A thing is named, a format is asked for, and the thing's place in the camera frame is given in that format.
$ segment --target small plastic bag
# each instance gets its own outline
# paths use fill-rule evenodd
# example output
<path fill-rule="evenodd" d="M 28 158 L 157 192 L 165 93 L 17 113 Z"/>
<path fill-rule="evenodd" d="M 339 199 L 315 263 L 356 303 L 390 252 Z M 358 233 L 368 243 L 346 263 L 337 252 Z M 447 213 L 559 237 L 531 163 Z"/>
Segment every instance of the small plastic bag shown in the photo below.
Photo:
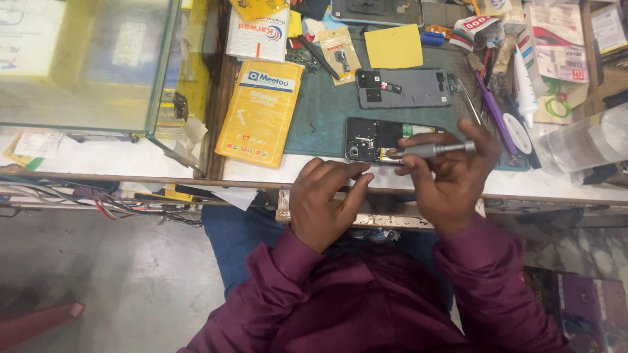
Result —
<path fill-rule="evenodd" d="M 347 27 L 317 33 L 320 48 L 327 63 L 340 76 L 340 81 L 333 79 L 336 86 L 355 81 L 355 71 L 362 68 L 357 58 L 351 35 Z"/>

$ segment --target precision screwdriver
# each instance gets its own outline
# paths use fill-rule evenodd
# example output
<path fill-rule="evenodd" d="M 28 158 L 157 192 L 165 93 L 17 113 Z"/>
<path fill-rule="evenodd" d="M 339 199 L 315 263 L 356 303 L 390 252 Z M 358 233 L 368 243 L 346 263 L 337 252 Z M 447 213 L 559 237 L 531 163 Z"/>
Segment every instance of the precision screwdriver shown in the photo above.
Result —
<path fill-rule="evenodd" d="M 430 158 L 444 152 L 452 151 L 475 153 L 475 143 L 473 141 L 466 141 L 464 143 L 450 145 L 436 143 L 420 144 L 418 146 L 408 147 L 402 151 L 398 149 L 390 149 L 389 151 L 386 151 L 386 157 L 394 160 L 401 159 L 401 157 L 405 155 L 417 155 L 421 158 Z"/>

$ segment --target hand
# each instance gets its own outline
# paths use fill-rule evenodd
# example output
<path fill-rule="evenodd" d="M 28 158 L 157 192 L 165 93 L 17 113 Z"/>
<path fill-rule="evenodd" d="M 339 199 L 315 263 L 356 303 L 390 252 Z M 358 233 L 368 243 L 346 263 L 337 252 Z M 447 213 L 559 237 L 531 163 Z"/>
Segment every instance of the hand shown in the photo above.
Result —
<path fill-rule="evenodd" d="M 353 224 L 374 178 L 371 173 L 362 175 L 370 167 L 369 163 L 346 164 L 320 158 L 303 167 L 290 190 L 290 228 L 303 244 L 321 254 Z M 356 182 L 344 202 L 334 200 L 349 178 Z"/>
<path fill-rule="evenodd" d="M 459 120 L 458 130 L 475 142 L 476 155 L 463 151 L 447 152 L 424 160 L 416 155 L 401 158 L 404 166 L 397 175 L 412 176 L 419 211 L 440 234 L 453 234 L 466 228 L 484 183 L 501 155 L 501 145 L 486 128 L 472 121 Z M 449 133 L 417 134 L 400 139 L 399 147 L 425 143 L 461 143 Z M 431 171 L 436 174 L 432 179 Z"/>

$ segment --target person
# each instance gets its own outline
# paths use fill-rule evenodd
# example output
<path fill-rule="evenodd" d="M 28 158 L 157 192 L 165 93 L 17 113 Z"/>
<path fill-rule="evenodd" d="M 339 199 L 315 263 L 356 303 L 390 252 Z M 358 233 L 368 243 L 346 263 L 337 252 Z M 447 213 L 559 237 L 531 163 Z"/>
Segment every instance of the person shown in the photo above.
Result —
<path fill-rule="evenodd" d="M 501 155 L 499 142 L 470 121 L 459 121 L 458 129 L 477 154 L 406 155 L 395 173 L 411 176 L 418 209 L 440 237 L 431 254 L 453 285 L 464 334 L 450 320 L 438 280 L 399 246 L 326 256 L 355 221 L 374 175 L 363 174 L 367 163 L 314 158 L 292 186 L 291 222 L 283 230 L 276 222 L 261 225 L 259 213 L 203 208 L 226 302 L 179 352 L 571 352 L 519 277 L 522 240 L 475 212 Z M 424 143 L 460 140 L 419 134 L 399 140 L 399 147 Z M 345 200 L 335 200 L 352 177 L 357 181 Z M 266 231 L 281 235 L 273 239 Z M 258 234 L 257 244 L 240 233 Z M 402 233 L 401 240 L 423 236 Z M 250 251 L 246 267 L 236 255 L 242 249 Z"/>

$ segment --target adhesive tube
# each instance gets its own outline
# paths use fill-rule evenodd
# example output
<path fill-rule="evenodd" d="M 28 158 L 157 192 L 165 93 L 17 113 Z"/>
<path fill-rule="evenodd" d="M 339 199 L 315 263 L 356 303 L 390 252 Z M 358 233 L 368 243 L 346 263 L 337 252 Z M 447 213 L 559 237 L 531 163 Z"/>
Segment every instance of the adhesive tube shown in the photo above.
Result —
<path fill-rule="evenodd" d="M 517 92 L 519 113 L 525 118 L 528 128 L 534 125 L 534 113 L 539 110 L 532 82 L 523 61 L 519 47 L 515 44 L 514 51 L 514 89 Z"/>

